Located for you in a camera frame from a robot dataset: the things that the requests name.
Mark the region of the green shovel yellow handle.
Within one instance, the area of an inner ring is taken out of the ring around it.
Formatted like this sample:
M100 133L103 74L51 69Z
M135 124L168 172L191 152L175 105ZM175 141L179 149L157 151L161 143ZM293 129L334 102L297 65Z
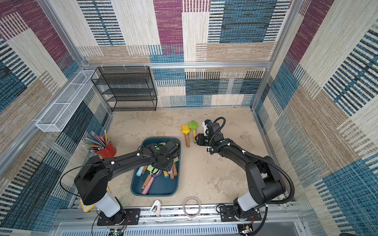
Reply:
M188 126L193 131L194 143L196 144L196 129L199 127L199 124L196 121L192 120L189 122Z

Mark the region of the yellow shovel wooden handle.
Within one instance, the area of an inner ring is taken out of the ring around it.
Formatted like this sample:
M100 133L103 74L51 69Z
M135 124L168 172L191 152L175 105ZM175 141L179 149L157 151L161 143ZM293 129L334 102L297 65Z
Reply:
M182 133L184 133L184 135L185 135L186 146L187 146L187 147L190 147L189 133L190 133L191 129L190 129L189 126L186 124L186 125L182 125L182 126L181 126L181 131L182 131Z

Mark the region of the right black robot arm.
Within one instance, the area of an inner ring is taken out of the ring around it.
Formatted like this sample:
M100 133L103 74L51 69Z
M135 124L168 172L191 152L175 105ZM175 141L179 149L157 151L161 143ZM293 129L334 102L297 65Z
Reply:
M233 211L238 219L247 218L252 210L268 204L286 204L295 194L290 176L269 157L261 157L246 151L221 132L226 123L224 117L203 122L204 133L196 135L199 146L206 146L210 155L225 157L246 173L248 191L236 198Z

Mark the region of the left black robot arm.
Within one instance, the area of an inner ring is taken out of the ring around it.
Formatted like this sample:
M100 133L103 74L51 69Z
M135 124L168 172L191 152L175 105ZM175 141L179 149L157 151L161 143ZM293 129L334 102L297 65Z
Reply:
M126 213L117 198L107 191L108 182L142 166L151 165L169 171L174 155L179 151L180 147L173 140L168 140L164 146L152 143L118 157L100 159L99 156L92 156L75 177L74 184L83 204L94 205L103 217L117 225L124 220Z

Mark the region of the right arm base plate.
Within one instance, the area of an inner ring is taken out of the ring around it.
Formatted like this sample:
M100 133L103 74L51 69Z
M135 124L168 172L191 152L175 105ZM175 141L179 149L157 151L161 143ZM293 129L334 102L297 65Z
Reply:
M222 222L262 220L260 211L254 208L243 211L236 205L219 204L216 211L220 214Z

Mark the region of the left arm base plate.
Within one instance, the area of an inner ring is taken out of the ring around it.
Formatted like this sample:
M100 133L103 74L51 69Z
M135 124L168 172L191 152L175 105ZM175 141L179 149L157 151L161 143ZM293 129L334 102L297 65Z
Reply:
M97 226L126 226L137 225L139 222L140 209L121 209L115 215L108 217L103 212L99 214Z

